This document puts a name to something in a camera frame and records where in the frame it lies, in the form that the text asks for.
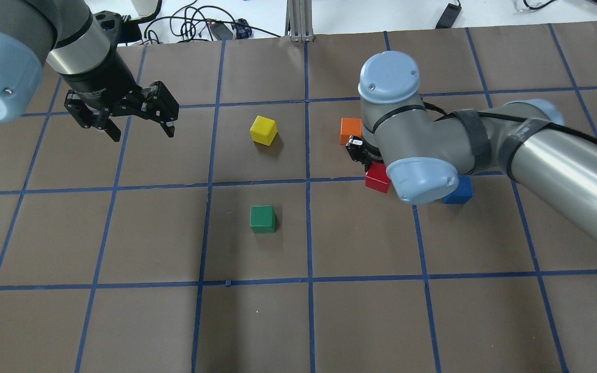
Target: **gray robot arm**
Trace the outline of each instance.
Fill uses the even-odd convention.
[[[24,113],[47,61],[73,88],[64,107],[81,127],[119,141],[110,117],[135,115],[173,137],[178,104],[161,82],[136,84],[116,51],[120,23],[114,13],[95,18],[83,0],[0,0],[0,122]]]
[[[597,239],[597,142],[574,134],[549,102],[534,99],[431,121],[419,69],[401,52],[363,66],[363,139],[348,150],[364,165],[383,162],[398,197],[429,203],[452,193],[458,175],[498,166]]]

